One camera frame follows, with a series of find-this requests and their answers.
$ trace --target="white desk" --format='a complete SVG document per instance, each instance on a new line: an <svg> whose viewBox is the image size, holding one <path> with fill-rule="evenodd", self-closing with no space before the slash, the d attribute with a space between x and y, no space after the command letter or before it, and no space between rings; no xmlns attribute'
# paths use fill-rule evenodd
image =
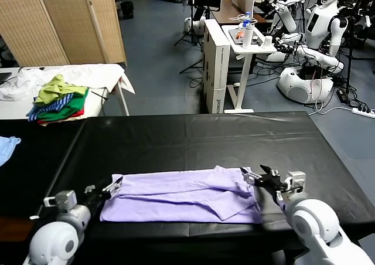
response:
<svg viewBox="0 0 375 265"><path fill-rule="evenodd" d="M238 114L238 113L253 113L254 110L251 108L243 109L242 108L242 102L244 100L244 94L245 89L247 85L247 79L248 79L248 72L250 70L250 64L251 64L251 58L253 57L253 54L266 54L266 53L274 53L276 52L276 48L273 46L269 46L266 48L263 48L258 45L251 45L249 48L243 48L242 45L237 45L234 43L232 37L229 34L229 30L236 29L238 26L236 25L226 25L221 27L223 29L223 32L227 36L230 46L233 49L233 52L236 54L239 54L240 56L243 56L245 58L244 66L242 68L242 74L240 79L240 85L238 87L238 93L234 91L233 85L227 85L229 95L232 99L234 109L233 110L224 110L225 113L230 114ZM254 28L254 34L259 37L259 39L263 42L264 41L264 35L261 34L261 32Z"/></svg>
<svg viewBox="0 0 375 265"><path fill-rule="evenodd" d="M46 69L57 69L61 66L56 67L45 67ZM16 77L19 71L19 67L10 67L10 68L3 68L0 69L0 73L12 73L11 76L9 76L7 79ZM121 76L122 80L127 84L128 86L131 84L128 80L128 78L123 74ZM124 95L122 94L121 90L121 84L120 80L117 82L117 93L119 94L119 101L120 101L120 107L123 108L124 113L126 115L129 115L128 107L125 102ZM19 101L0 101L0 119L3 120L9 120L9 119L27 119L28 117L26 114L30 112L31 108L33 107L33 98L35 94L28 95L25 99L19 100ZM89 89L88 95L85 99L85 113L87 117L96 117L99 115L99 112L102 108L102 104L104 103L103 96L106 98L108 96L108 90L105 88L100 89Z"/></svg>

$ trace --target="blue floor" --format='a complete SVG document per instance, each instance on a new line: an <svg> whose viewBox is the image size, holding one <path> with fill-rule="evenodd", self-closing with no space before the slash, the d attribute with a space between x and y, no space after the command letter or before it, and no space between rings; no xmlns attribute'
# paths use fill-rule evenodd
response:
<svg viewBox="0 0 375 265"><path fill-rule="evenodd" d="M134 19L120 22L125 51L128 59L126 73L131 80L136 95L126 93L129 111L132 115L195 114L200 112L201 76L199 70L186 74L179 72L198 61L201 52L197 46L180 42L183 20L190 16L190 9L183 10L182 4L163 0L128 0L134 4ZM371 56L375 46L367 44L365 52L355 52L356 56ZM231 59L231 65L238 61ZM374 62L354 61L352 65L352 86L358 89L359 99L375 108L375 69ZM258 76L249 82L257 83L277 77ZM228 76L228 81L239 81L239 74ZM277 80L254 87L248 87L243 107L260 111L295 111L313 109L285 99L275 88ZM325 108L342 106L336 95ZM226 98L225 108L231 108ZM118 102L105 103L106 115L121 115ZM345 110L333 110L325 115L311 116L327 141L344 162L362 190L375 205L375 120L361 117ZM361 241L363 247L373 248L375 237Z"/></svg>

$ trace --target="water bottle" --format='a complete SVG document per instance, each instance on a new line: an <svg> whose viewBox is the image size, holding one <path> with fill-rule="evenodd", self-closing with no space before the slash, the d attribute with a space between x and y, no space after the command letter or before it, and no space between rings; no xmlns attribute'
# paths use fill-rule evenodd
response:
<svg viewBox="0 0 375 265"><path fill-rule="evenodd" d="M246 24L243 48L249 48L253 39L254 25L250 21Z"/></svg>

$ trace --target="table leg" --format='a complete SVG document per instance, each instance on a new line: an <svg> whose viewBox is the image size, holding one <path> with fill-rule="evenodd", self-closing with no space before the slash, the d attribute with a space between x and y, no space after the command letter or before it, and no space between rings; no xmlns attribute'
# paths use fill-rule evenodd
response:
<svg viewBox="0 0 375 265"><path fill-rule="evenodd" d="M253 113L254 112L253 109L242 108L242 101L244 100L245 89L247 85L248 73L250 70L252 57L253 57L252 54L246 55L245 57L244 66L242 68L240 86L238 87L238 93L236 94L236 92L234 91L233 85L227 86L230 97L234 105L234 110L225 110L224 111L225 113L233 114L233 113Z"/></svg>
<svg viewBox="0 0 375 265"><path fill-rule="evenodd" d="M124 93L122 92L121 82L120 80L117 81L117 91L118 91L118 101L120 102L120 107L123 108L123 113L129 116L129 109L127 106L127 102L125 101Z"/></svg>

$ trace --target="cardboard box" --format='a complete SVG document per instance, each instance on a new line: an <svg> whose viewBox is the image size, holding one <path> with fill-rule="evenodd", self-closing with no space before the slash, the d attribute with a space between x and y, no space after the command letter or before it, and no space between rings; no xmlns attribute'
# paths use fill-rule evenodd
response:
<svg viewBox="0 0 375 265"><path fill-rule="evenodd" d="M222 113L227 86L230 42L216 20L204 22L203 94L209 113Z"/></svg>

